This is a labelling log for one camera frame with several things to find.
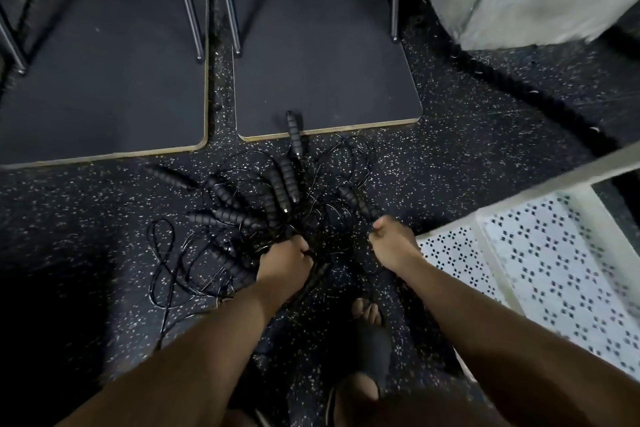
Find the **tangled cable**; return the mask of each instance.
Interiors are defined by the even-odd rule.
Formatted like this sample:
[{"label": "tangled cable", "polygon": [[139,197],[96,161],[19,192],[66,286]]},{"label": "tangled cable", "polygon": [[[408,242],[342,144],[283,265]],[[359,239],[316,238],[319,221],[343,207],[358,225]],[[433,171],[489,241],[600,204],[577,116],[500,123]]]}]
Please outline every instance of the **tangled cable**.
[{"label": "tangled cable", "polygon": [[[298,119],[292,112],[286,118],[291,145],[285,155],[260,150],[235,153],[201,184],[162,165],[144,167],[168,185],[201,194],[200,208],[185,213],[187,221],[199,227],[189,232],[174,261],[174,224],[160,218],[147,227],[148,247],[157,261],[148,297],[163,310],[156,350],[178,323],[207,311],[189,312],[170,323],[172,310],[194,298],[215,298],[217,307],[255,281],[259,257],[273,243],[300,234],[315,265],[302,291],[288,304],[297,307],[338,257],[348,258],[356,215],[369,222],[382,215],[364,197],[376,162],[372,141],[363,135],[336,134],[338,142],[312,157],[305,153]],[[260,160],[258,168],[238,162],[249,155]],[[213,269],[208,277],[198,273],[201,263]]]}]

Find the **speckled black floor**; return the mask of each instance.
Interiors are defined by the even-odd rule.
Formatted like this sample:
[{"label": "speckled black floor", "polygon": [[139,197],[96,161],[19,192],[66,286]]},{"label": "speckled black floor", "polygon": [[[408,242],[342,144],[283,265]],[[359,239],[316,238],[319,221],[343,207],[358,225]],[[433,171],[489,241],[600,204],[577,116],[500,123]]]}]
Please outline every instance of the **speckled black floor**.
[{"label": "speckled black floor", "polygon": [[[367,184],[375,204],[424,232],[593,159],[580,140],[537,108],[447,65],[430,49],[430,27],[412,18],[404,31],[423,118],[411,126],[363,131],[378,151]],[[209,144],[152,159],[196,178],[229,153],[280,153],[286,145],[246,144],[234,134],[231,50],[227,31],[220,35]],[[614,137],[622,142],[640,137],[638,128],[611,131],[619,131]],[[333,140],[318,135],[311,145],[323,148]],[[155,264],[145,227],[158,216],[181,223],[196,198],[141,176],[142,162],[0,174],[6,405],[34,399],[37,408],[21,410],[25,423],[52,424],[151,353],[162,314],[147,298]],[[364,255],[370,263],[370,254]],[[259,346],[265,355],[257,357],[258,370],[271,389],[262,400],[270,404],[262,407],[278,424],[322,422],[330,386],[323,360],[327,331],[355,290],[346,268],[334,269],[324,284],[305,310],[277,319]],[[374,288],[394,338],[387,390],[450,384],[442,372],[458,375],[459,369],[420,302],[386,273],[374,279]]]}]

